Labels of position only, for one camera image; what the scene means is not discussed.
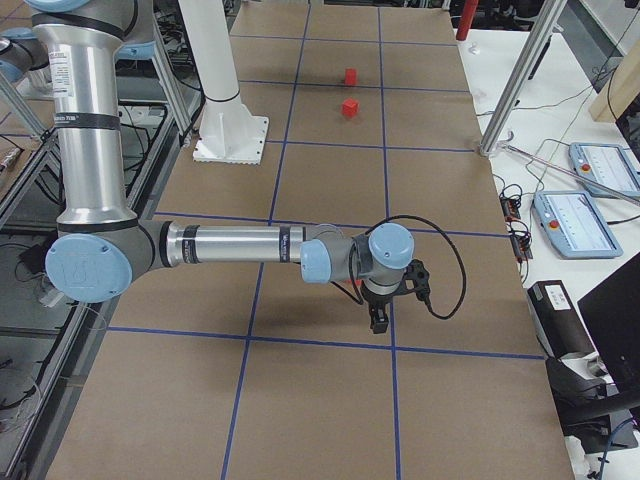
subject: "red block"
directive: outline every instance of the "red block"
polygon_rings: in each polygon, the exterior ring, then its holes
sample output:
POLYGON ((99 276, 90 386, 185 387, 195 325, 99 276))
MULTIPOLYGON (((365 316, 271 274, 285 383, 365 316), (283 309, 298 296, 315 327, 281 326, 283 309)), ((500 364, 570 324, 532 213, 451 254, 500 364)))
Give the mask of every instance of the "red block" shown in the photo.
POLYGON ((344 71, 344 84, 355 87, 358 83, 358 71, 355 68, 347 68, 344 71))
POLYGON ((360 104, 357 100, 353 98, 347 98, 344 102, 342 102, 342 114, 345 117, 355 117, 358 114, 358 106, 360 104))

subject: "label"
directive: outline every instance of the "label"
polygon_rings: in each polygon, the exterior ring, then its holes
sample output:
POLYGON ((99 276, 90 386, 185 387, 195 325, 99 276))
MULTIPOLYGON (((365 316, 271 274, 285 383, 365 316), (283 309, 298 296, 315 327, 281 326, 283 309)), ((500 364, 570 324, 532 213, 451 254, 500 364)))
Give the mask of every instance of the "label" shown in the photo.
POLYGON ((542 300, 542 292, 540 291, 540 286, 537 283, 533 286, 533 294, 535 295, 537 301, 542 300))
POLYGON ((291 258, 291 227, 280 227, 278 243, 280 263, 288 263, 291 258))
POLYGON ((73 83, 71 82, 71 68, 69 55, 65 52, 49 52, 51 67, 51 82, 54 98, 73 97, 73 83))
POLYGON ((546 285, 544 288, 554 310, 571 310, 569 300, 567 300, 560 285, 546 285))

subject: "blue joint cap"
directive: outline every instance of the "blue joint cap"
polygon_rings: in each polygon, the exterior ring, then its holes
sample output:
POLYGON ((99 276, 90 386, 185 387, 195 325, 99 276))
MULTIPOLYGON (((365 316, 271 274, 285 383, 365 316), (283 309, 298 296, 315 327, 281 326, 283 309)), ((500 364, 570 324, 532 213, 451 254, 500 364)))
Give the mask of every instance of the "blue joint cap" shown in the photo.
POLYGON ((27 27, 9 28, 0 33, 0 36, 8 40, 36 40, 33 30, 27 27))
POLYGON ((402 225, 385 223, 369 235, 369 249, 381 265, 401 270, 413 259, 413 236, 402 225))
POLYGON ((24 0, 30 7, 43 12, 62 13, 80 8, 91 0, 24 0))
POLYGON ((0 73, 4 75, 9 83, 15 83, 20 80, 24 73, 18 67, 16 67, 13 63, 3 62, 0 60, 0 73))
POLYGON ((317 238, 300 245, 300 269, 307 283, 328 283, 331 280, 331 257, 324 243, 317 238))
POLYGON ((115 245, 94 235, 74 233, 55 241, 45 260, 51 283, 79 302, 99 303, 124 292, 131 264, 115 245))
POLYGON ((151 60, 156 53, 156 42, 124 45, 116 53, 116 60, 151 60))

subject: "floor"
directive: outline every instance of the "floor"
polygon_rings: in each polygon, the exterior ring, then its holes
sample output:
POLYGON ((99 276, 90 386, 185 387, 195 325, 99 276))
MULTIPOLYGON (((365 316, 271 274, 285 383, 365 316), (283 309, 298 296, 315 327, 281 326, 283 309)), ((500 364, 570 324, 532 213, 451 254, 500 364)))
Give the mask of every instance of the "floor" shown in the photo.
MULTIPOLYGON (((191 145, 156 219, 353 235, 422 215, 460 249, 466 301, 442 322, 402 298, 373 336, 295 265, 152 272, 121 299, 48 478, 572 478, 446 14, 245 4, 232 33, 243 101, 271 121, 262 163, 195 163, 191 145)), ((407 226, 445 312, 455 259, 407 226)))

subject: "red object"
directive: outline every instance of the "red object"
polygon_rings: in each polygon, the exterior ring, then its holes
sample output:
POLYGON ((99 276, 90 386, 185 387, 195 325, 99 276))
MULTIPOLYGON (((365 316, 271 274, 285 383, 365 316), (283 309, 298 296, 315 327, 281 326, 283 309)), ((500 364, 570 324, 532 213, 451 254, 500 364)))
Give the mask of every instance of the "red object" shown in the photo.
POLYGON ((344 84, 355 87, 358 83, 358 71, 355 68, 347 68, 344 71, 344 84))
POLYGON ((347 98, 344 102, 342 102, 342 114, 345 117, 355 117, 358 114, 358 106, 360 104, 357 100, 353 98, 347 98))
POLYGON ((464 2, 464 9, 462 10, 462 18, 458 24, 458 33, 456 33, 456 40, 464 41, 467 39, 467 34, 473 23, 473 17, 476 14, 478 8, 478 0, 466 0, 464 2))

